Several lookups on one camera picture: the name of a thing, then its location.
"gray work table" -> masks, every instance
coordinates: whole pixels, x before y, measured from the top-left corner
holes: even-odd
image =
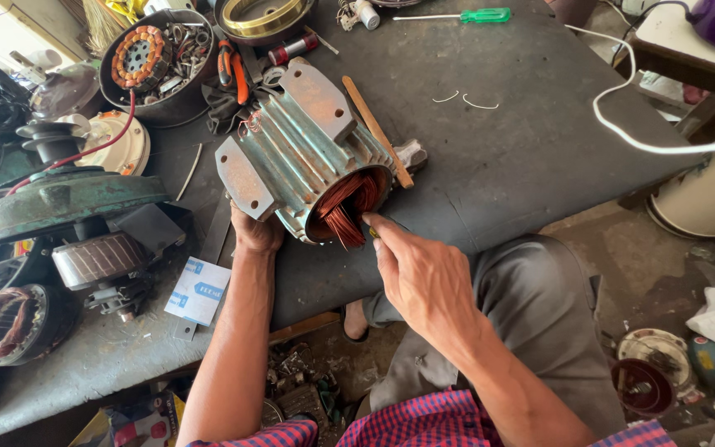
[[[493,6],[509,6],[514,15],[503,25],[390,20]],[[339,87],[341,76],[351,76],[392,143],[414,137],[427,149],[429,165],[413,177],[415,187],[394,190],[381,209],[419,235],[476,253],[698,159],[646,154],[601,126],[592,100],[621,77],[542,0],[435,0],[385,10],[379,28],[358,24],[349,33],[334,24],[335,9],[336,2],[320,2],[311,27],[340,55],[321,47],[306,58]],[[450,101],[432,101],[457,90]],[[471,107],[465,93],[475,104],[499,107]],[[615,93],[601,108],[644,141],[685,144],[633,90]],[[161,176],[171,195],[183,185],[197,144],[206,142],[180,206],[194,211],[199,232],[207,231],[223,189],[213,153],[225,138],[209,134],[203,119],[150,134],[146,175]],[[162,261],[154,299],[134,322],[123,326],[86,312],[49,356],[0,368],[0,434],[200,360],[213,327],[200,327],[191,343],[175,340],[175,318],[162,311],[200,244],[191,237]],[[338,243],[287,237],[277,256],[273,329],[380,290],[375,262],[370,247],[347,252]]]

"white table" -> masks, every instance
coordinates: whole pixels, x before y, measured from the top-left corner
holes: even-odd
[[[699,0],[683,0],[693,7]],[[694,32],[680,5],[654,8],[636,31],[640,41],[715,64],[715,47]]]
[[[684,0],[693,7],[699,0]],[[654,8],[630,39],[636,66],[712,93],[695,106],[678,124],[693,144],[715,141],[715,47],[694,32],[680,5]],[[631,74],[630,56],[615,69],[626,78]]]

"red and blue checkered shirt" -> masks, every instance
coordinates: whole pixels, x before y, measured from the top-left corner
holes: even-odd
[[[238,441],[195,441],[188,447],[311,447],[313,421],[286,421]],[[336,447],[503,447],[484,407],[470,391],[441,391],[375,411],[353,422]],[[644,422],[592,447],[676,447],[656,421]]]

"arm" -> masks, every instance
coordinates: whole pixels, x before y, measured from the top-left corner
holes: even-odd
[[[410,327],[465,374],[508,447],[583,447],[597,438],[508,350],[473,302],[468,259],[366,213],[388,299]]]
[[[275,298],[276,219],[257,222],[232,205],[236,251],[228,294],[187,399],[176,445],[231,441],[258,431],[269,319]]]

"hand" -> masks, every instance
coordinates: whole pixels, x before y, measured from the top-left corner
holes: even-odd
[[[275,253],[283,243],[283,224],[272,215],[259,222],[230,202],[230,223],[236,230],[236,247],[257,253]]]
[[[385,294],[410,327],[446,358],[479,340],[489,321],[474,303],[468,258],[375,213],[363,214],[363,220],[380,235],[374,248]]]

